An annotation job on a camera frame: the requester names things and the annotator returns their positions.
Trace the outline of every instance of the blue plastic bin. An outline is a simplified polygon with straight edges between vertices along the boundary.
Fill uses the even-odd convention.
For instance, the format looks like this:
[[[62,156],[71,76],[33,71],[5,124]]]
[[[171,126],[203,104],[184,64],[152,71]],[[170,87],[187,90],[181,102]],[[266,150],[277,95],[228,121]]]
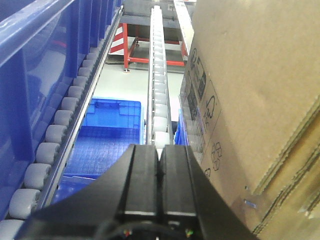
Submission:
[[[0,220],[99,29],[107,29],[100,16],[115,15],[102,1],[113,3],[0,0]]]
[[[187,129],[184,124],[183,115],[181,110],[179,110],[179,122],[175,132],[174,144],[176,145],[189,145],[187,137]]]
[[[88,186],[95,179],[86,178],[86,177],[78,177],[78,176],[63,176],[60,180],[59,188],[55,192],[54,198],[52,199],[52,203],[57,203],[72,194],[80,191],[81,189]]]
[[[130,144],[143,144],[143,110],[138,101],[92,99],[65,169],[65,176],[96,178]]]

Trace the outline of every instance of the gray floor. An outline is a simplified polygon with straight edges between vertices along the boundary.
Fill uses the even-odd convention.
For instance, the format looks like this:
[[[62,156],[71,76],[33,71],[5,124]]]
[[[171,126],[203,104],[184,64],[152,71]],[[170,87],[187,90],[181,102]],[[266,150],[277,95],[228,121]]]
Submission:
[[[147,58],[149,43],[140,42],[134,56]],[[179,60],[179,46],[166,44],[167,59]],[[129,65],[130,73],[124,73],[122,64],[105,64],[94,97],[113,98],[141,102],[144,108],[144,119],[147,116],[148,98],[148,64],[132,62]],[[179,92],[183,78],[183,67],[168,66],[168,88],[171,106],[171,119],[179,119]]]

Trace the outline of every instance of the red and white striped tape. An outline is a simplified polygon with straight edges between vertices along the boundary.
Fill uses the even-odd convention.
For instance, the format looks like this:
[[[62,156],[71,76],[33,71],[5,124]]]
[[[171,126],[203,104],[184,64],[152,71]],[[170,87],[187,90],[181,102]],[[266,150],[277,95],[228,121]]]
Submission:
[[[120,23],[111,44],[109,51],[110,55],[124,55],[124,29],[123,24]]]

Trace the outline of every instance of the cable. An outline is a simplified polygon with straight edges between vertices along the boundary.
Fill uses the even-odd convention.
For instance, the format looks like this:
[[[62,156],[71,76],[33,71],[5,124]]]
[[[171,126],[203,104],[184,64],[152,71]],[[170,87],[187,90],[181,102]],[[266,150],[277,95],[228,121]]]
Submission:
[[[110,228],[110,224],[107,222],[102,223],[94,235],[94,240],[111,240],[115,237],[123,236],[126,232],[134,232],[134,231],[146,231],[153,233],[160,233],[167,235],[168,237],[172,237],[177,240],[185,240],[187,239],[186,234],[184,232],[180,232],[177,230],[173,230],[167,226],[155,224],[151,222],[131,222],[118,226],[113,231],[108,232]]]

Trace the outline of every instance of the cardboard box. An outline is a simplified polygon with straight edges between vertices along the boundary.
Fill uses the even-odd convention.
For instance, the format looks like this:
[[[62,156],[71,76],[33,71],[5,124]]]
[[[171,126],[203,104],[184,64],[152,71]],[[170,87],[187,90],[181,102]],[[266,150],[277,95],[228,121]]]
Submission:
[[[200,165],[250,230],[278,239],[263,232],[290,227],[282,209],[319,161],[320,4],[198,0],[192,24],[181,99]]]

